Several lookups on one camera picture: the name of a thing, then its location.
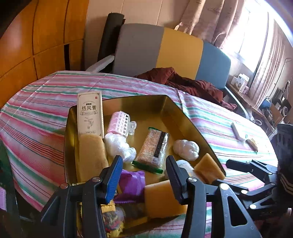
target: dark red garment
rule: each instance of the dark red garment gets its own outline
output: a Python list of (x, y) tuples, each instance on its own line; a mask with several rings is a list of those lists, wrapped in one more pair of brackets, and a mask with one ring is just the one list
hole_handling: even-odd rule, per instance
[(221, 105), (230, 111), (237, 108), (236, 104), (223, 101), (223, 92), (217, 89), (213, 84), (203, 80), (191, 80), (189, 78), (181, 77), (172, 67), (154, 68), (148, 72), (135, 76), (135, 78), (145, 79), (179, 89), (190, 95)]

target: patterned curtain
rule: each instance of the patterned curtain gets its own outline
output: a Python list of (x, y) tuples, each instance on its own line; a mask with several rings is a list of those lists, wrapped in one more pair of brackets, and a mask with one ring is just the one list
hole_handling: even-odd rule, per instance
[(190, 0), (175, 28), (220, 47), (238, 24), (245, 0)]
[(278, 80), (277, 71), (284, 55), (282, 39), (283, 31), (275, 20), (269, 18), (269, 31), (265, 50), (248, 91), (248, 97), (255, 103), (257, 108), (267, 96), (270, 87)]

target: gold metal tray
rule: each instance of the gold metal tray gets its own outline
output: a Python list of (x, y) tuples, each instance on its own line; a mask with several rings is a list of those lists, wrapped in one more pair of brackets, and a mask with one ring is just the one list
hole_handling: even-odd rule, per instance
[[(173, 152), (172, 145), (174, 141), (178, 139), (191, 140), (196, 142), (200, 148), (199, 159), (194, 162), (190, 162), (191, 165), (195, 166), (206, 153), (209, 153), (219, 165), (222, 172), (226, 175), (216, 155), (201, 133), (168, 96), (130, 96), (103, 100), (105, 132), (108, 129), (111, 115), (116, 111), (124, 111), (128, 113), (130, 115), (130, 119), (137, 122), (135, 134), (127, 137), (127, 143), (130, 147), (134, 147), (137, 153), (139, 153), (148, 134), (148, 127), (154, 127), (170, 134), (166, 155), (173, 155), (176, 160), (180, 159), (180, 157)], [(79, 177), (78, 144), (77, 111), (76, 106), (73, 106), (69, 109), (68, 113), (64, 143), (65, 179), (69, 184), (84, 182), (81, 181)], [(138, 168), (133, 167), (130, 163), (124, 164), (123, 168), (128, 171), (139, 170)], [(145, 179), (146, 185), (157, 183), (163, 180), (163, 174), (145, 172)], [(125, 236), (125, 233), (127, 233), (127, 235), (136, 234), (148, 228), (163, 224), (168, 220), (170, 220), (170, 218), (152, 219), (151, 222), (144, 224), (141, 228), (134, 227), (131, 231), (123, 231), (122, 235)]]

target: purple snack packet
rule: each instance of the purple snack packet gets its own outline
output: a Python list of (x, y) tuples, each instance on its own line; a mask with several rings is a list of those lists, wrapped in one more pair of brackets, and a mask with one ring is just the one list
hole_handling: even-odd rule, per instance
[(122, 170), (119, 186), (122, 194), (114, 197), (115, 203), (141, 203), (144, 202), (145, 187), (144, 171), (129, 172)]

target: chair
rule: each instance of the chair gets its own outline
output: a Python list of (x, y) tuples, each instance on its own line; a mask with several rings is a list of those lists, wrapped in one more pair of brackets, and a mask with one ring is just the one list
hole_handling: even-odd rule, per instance
[(105, 57), (86, 71), (99, 72), (111, 62), (113, 74), (133, 77), (153, 68), (173, 67), (182, 77), (211, 82), (233, 99), (240, 115), (249, 119), (245, 108), (226, 87), (230, 59), (197, 37), (156, 25), (124, 24), (115, 55)]

